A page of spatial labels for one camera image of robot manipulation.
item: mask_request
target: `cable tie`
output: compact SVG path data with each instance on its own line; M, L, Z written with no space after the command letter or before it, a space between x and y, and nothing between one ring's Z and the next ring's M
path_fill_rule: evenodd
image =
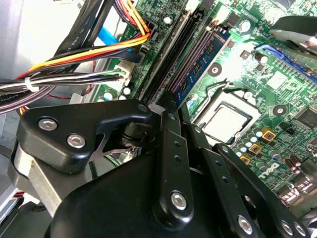
M29 89L31 92L37 92L40 89L40 87L32 86L30 77L25 78L24 82L25 82L27 89Z

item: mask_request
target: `blue ram slot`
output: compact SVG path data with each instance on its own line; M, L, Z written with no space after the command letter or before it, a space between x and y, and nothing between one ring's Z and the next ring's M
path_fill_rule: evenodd
M301 67L299 64L296 64L295 62L292 62L285 54L283 54L281 51L276 49L274 46L268 45L266 43L260 44L256 47L254 47L255 50L263 50L266 53L270 53L274 55L276 58L280 59L281 61L285 62L288 66L292 67L293 69L297 70L299 73L313 81L314 83L317 83L317 77L309 75L306 70Z
M177 105L181 106L195 85L205 75L210 65L216 59L218 54L223 50L231 38L231 34L227 31L215 32L211 37L210 43L202 52L193 65L184 81L176 89Z

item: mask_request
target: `screw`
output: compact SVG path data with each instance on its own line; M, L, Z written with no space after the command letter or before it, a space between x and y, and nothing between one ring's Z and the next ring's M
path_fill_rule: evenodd
M67 143L76 149L81 149L86 145L85 139L81 135L73 134L67 138Z
M251 92L246 92L245 94L244 94L244 99L249 99L249 98L252 98L253 97L253 94L251 93Z
M195 131L196 131L197 133L202 133L202 130L201 130L198 126L195 127Z
M171 118L172 120L176 120L176 118L174 117L174 115L172 113L169 113L168 117Z
M289 226L285 221L282 221L282 227L284 228L284 230L285 230L290 236L293 235L292 229L290 228L290 226Z
M227 147L225 147L224 145L221 147L223 149L224 152L229 153L229 150Z
M185 197L180 194L179 192L174 192L172 193L171 200L173 205L178 209L178 210L185 210L187 207L187 202Z
M296 230L299 232L299 234L301 234L302 236L305 237L306 233L305 233L304 229L297 222L294 222L294 225L295 225Z
M143 112L145 112L145 113L148 111L148 108L147 108L146 106L142 105L142 104L139 104L138 107L139 107L139 109L140 109L141 111L143 111Z
M52 131L57 128L57 123L54 120L49 118L39 120L38 125L42 130L47 130L47 131Z
M244 230L245 233L247 233L248 235L251 235L252 232L253 232L253 229L252 229L252 226L250 224L250 222L248 222L248 220L239 215L238 216L238 223L239 223L239 226L242 228L242 230Z

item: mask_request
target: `hole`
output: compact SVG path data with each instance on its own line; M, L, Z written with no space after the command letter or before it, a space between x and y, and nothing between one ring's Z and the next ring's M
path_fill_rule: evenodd
M225 183L229 183L228 179L227 179L225 176L222 176L222 180L223 180Z
M177 162L180 162L180 163L182 162L182 159L178 155L175 155L174 158Z

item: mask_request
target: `black plastic bracket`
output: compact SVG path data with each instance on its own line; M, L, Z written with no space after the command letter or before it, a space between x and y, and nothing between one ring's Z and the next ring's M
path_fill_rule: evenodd
M223 158L210 150L203 131L196 125L185 124L183 132L191 145L189 156L197 158L210 189L214 191L214 197L210 199L215 203L224 237L265 237L249 216Z
M194 216L187 142L180 135L176 104L165 105L161 117L156 187L156 219L167 230L181 230Z
M248 196L256 206L257 221L267 237L302 238L298 231L301 223L269 190L268 187L225 144L217 144L213 151L221 155L241 194ZM307 229L301 228L308 235Z
M17 140L26 153L60 172L78 173L89 159L106 154L104 146L120 125L147 122L152 115L138 100L35 108L21 117ZM38 125L41 119L53 120L56 129L41 129ZM84 138L84 147L74 148L67 144L72 134ZM101 142L97 143L97 135L103 137Z

